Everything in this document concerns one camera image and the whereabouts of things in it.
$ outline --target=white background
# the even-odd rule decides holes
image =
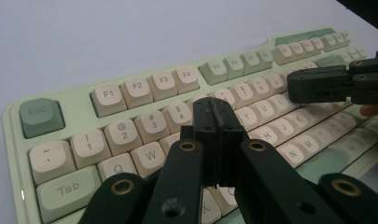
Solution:
[[[0,0],[0,223],[16,222],[1,122],[14,100],[324,26],[378,49],[378,31],[333,0]]]

